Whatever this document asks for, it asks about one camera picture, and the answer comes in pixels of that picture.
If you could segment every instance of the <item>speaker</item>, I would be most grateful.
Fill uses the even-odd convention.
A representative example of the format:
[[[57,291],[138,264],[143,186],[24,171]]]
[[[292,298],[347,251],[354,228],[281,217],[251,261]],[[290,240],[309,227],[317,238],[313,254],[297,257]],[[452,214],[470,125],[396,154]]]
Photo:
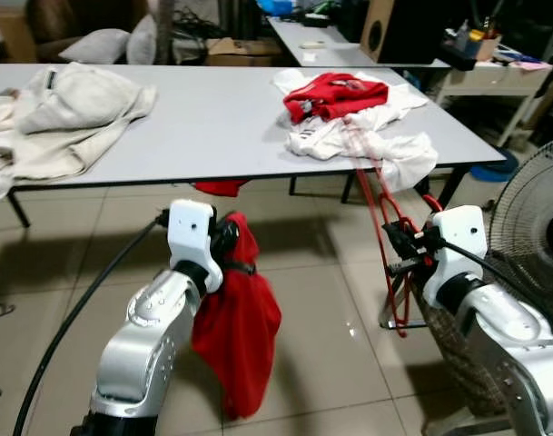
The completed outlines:
[[[365,26],[369,0],[342,0],[337,28],[350,43],[358,43]]]
[[[380,64],[431,64],[449,8],[448,0],[370,0],[360,47]]]

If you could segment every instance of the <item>black fan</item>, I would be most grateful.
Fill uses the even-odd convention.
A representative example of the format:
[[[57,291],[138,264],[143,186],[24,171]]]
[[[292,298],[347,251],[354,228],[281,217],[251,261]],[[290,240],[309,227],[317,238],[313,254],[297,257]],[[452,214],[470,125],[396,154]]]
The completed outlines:
[[[489,248],[490,260],[521,284],[511,291],[553,325],[553,141],[518,169],[500,195]]]

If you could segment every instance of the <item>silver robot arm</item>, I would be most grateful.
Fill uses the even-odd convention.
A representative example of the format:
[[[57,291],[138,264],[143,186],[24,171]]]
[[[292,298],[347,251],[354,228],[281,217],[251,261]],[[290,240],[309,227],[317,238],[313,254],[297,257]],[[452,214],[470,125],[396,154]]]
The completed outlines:
[[[191,338],[201,298],[222,284],[212,251],[229,250],[237,227],[218,238],[209,204],[178,200],[170,207],[167,235],[171,268],[129,301],[123,327],[103,351],[90,411],[72,435],[155,432],[176,354]]]
[[[447,241],[483,258],[486,238],[478,207],[436,213],[433,226]],[[553,332],[546,318],[497,284],[481,280],[481,268],[449,248],[423,289],[434,307],[456,320],[469,349],[493,376],[518,436],[553,435]]]

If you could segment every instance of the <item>gray pillow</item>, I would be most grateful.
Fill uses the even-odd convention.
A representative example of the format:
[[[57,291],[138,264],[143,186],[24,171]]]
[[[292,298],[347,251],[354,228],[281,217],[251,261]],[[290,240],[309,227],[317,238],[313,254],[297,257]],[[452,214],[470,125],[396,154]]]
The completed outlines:
[[[153,65],[157,52],[157,25],[146,15],[134,28],[127,43],[127,64]]]
[[[114,64],[123,55],[128,40],[129,33],[121,29],[95,30],[59,56],[81,64]]]

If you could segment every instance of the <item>red cloth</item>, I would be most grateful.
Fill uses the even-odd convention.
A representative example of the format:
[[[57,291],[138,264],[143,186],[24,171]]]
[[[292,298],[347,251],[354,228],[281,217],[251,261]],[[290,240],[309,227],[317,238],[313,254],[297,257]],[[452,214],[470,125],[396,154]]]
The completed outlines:
[[[254,265],[258,245],[241,213],[233,213],[240,237],[227,261]],[[223,407],[236,419],[254,414],[272,371],[281,312],[261,275],[226,268],[222,288],[207,295],[195,315],[192,345],[222,383]]]
[[[197,182],[195,189],[204,193],[221,195],[224,197],[237,197],[240,186],[249,182],[248,180],[227,180],[225,182]]]
[[[284,97],[294,123],[318,115],[329,121],[378,104],[385,104],[389,87],[352,74],[325,73]]]

